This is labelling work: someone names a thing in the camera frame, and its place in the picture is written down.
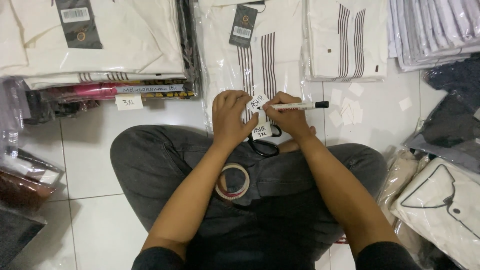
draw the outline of black t-shirt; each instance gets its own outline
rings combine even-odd
[[[132,270],[255,270],[296,269],[314,270],[314,263],[277,238],[248,239],[244,245],[239,241],[227,245],[199,248],[195,254],[187,251],[184,262],[175,252],[152,247],[141,252]],[[408,251],[393,242],[378,242],[364,248],[356,261],[357,270],[420,270]]]

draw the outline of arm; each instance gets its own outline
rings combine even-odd
[[[165,247],[185,260],[187,244],[200,227],[225,161],[258,124],[255,116],[247,124],[240,119],[251,99],[246,92],[234,90],[224,91],[215,98],[213,144],[163,207],[142,250]]]
[[[301,102],[280,92],[267,104]],[[299,144],[328,210],[347,235],[353,256],[376,242],[399,243],[375,200],[357,178],[311,133],[304,111],[278,112],[265,105],[268,117]]]

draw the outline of barcode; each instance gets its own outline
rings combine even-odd
[[[251,33],[252,33],[252,31],[250,29],[247,29],[247,28],[242,28],[242,27],[238,27],[238,26],[233,27],[233,34],[236,35],[236,36],[244,37],[244,38],[250,38]]]
[[[88,8],[76,8],[61,11],[62,20],[64,23],[73,23],[90,20]]]

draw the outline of black hang tag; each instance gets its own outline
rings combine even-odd
[[[243,5],[237,5],[237,12],[233,19],[232,32],[229,43],[242,48],[250,47],[253,27],[258,10]]]
[[[55,0],[69,48],[102,49],[89,0]]]

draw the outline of scissors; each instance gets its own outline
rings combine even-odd
[[[278,130],[278,133],[273,134],[272,137],[275,137],[275,138],[280,137],[282,135],[282,130],[280,129],[280,127],[278,125],[273,125],[273,127]],[[255,146],[255,143],[257,143],[259,145],[264,145],[264,146],[271,147],[271,149],[273,149],[273,154],[267,154],[265,152],[260,151]],[[253,137],[252,137],[252,134],[248,135],[248,144],[255,151],[255,153],[259,154],[260,156],[266,157],[266,158],[271,158],[271,157],[277,156],[280,153],[280,149],[278,148],[278,146],[276,146],[272,143],[266,142],[266,141],[260,141],[260,140],[254,141]]]

